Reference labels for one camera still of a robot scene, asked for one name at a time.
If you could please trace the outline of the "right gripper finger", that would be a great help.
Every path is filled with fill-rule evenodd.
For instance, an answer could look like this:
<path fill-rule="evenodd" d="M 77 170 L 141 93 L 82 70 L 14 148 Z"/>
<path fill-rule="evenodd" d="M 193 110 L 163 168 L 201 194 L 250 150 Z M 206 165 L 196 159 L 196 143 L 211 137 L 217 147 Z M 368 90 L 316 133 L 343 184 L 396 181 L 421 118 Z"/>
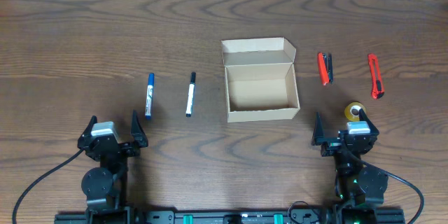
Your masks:
<path fill-rule="evenodd" d="M 315 126 L 314 126 L 314 133 L 312 136 L 312 143 L 313 144 L 322 144 L 324 138 L 325 138 L 325 133 L 324 133 L 323 126 L 322 126 L 321 117 L 320 117 L 319 112 L 317 112 Z"/>
<path fill-rule="evenodd" d="M 361 108 L 359 110 L 359 120 L 360 121 L 364 121 L 367 123 L 368 127 L 370 128 L 370 133 L 371 134 L 377 134 L 378 133 L 378 129 L 374 126 L 374 124 L 370 121 L 370 119 L 367 117 L 367 114 L 365 112 L 364 108 Z"/>

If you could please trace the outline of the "blue whiteboard marker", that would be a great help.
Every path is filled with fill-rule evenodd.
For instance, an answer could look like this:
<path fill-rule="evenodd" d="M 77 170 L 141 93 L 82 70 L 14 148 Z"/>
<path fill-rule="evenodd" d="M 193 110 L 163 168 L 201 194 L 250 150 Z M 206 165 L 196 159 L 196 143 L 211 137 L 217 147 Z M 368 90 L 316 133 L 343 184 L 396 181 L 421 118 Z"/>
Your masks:
<path fill-rule="evenodd" d="M 145 106 L 145 117 L 147 120 L 150 120 L 152 118 L 154 82 L 155 82 L 155 74 L 149 73 L 147 92 L 146 92 L 146 106 Z"/>

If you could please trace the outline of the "yellow tape roll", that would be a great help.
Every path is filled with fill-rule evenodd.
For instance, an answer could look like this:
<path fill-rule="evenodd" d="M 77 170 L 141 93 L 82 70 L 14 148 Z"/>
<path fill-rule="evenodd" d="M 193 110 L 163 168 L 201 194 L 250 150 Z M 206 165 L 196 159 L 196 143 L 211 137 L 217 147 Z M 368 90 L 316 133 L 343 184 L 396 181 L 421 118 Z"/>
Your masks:
<path fill-rule="evenodd" d="M 364 105 L 360 102 L 351 102 L 345 109 L 344 114 L 346 118 L 351 122 L 357 122 L 360 120 L 360 110 L 365 111 Z"/>

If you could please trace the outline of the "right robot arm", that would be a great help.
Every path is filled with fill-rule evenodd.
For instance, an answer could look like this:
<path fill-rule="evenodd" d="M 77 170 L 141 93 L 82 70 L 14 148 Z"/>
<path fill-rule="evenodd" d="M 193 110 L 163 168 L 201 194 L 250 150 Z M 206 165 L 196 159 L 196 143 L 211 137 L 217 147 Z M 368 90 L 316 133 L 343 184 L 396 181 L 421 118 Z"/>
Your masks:
<path fill-rule="evenodd" d="M 384 202 L 388 176 L 362 163 L 361 156 L 375 144 L 379 130 L 363 109 L 359 120 L 348 122 L 335 137 L 325 135 L 320 115 L 316 116 L 311 144 L 321 147 L 321 156 L 335 161 L 335 194 L 342 201 L 332 207 L 333 223 L 376 223 L 375 207 Z"/>

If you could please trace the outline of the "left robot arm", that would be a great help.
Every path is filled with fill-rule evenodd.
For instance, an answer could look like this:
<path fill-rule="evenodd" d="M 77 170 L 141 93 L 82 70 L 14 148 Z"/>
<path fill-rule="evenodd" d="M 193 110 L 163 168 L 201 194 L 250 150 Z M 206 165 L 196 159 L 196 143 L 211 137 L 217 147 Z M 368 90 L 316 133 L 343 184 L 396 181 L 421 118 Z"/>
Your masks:
<path fill-rule="evenodd" d="M 127 203 L 127 159 L 140 156 L 141 149 L 148 147 L 136 111 L 132 113 L 130 134 L 132 141 L 120 143 L 113 122 L 98 122 L 92 116 L 78 139 L 80 151 L 99 163 L 81 181 L 87 223 L 145 222 L 144 214 Z"/>

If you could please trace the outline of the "red utility knife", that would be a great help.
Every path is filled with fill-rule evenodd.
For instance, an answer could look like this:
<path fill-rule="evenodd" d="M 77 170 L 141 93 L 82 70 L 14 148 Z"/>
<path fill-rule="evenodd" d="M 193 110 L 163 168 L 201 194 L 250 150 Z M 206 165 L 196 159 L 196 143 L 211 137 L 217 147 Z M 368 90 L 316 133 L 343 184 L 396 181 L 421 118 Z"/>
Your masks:
<path fill-rule="evenodd" d="M 373 53 L 370 53 L 367 58 L 372 78 L 371 97 L 373 99 L 380 99 L 384 96 L 385 91 L 381 77 L 381 71 L 379 69 L 378 59 L 377 56 Z"/>

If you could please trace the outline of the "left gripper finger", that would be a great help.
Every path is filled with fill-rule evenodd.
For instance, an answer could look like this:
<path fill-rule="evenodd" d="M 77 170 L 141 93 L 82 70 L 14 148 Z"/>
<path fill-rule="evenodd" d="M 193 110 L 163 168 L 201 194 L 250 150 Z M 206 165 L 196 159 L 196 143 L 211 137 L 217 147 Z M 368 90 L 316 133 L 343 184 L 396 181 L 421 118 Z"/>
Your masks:
<path fill-rule="evenodd" d="M 134 138 L 134 140 L 145 140 L 146 135 L 140 125 L 138 114 L 135 110 L 132 112 L 132 122 L 131 122 L 131 130 L 130 134 Z"/>
<path fill-rule="evenodd" d="M 90 137 L 91 136 L 91 132 L 92 129 L 94 127 L 94 125 L 97 123 L 97 117 L 95 115 L 93 115 L 87 125 L 87 127 L 85 128 L 84 132 L 82 133 L 83 137 Z"/>

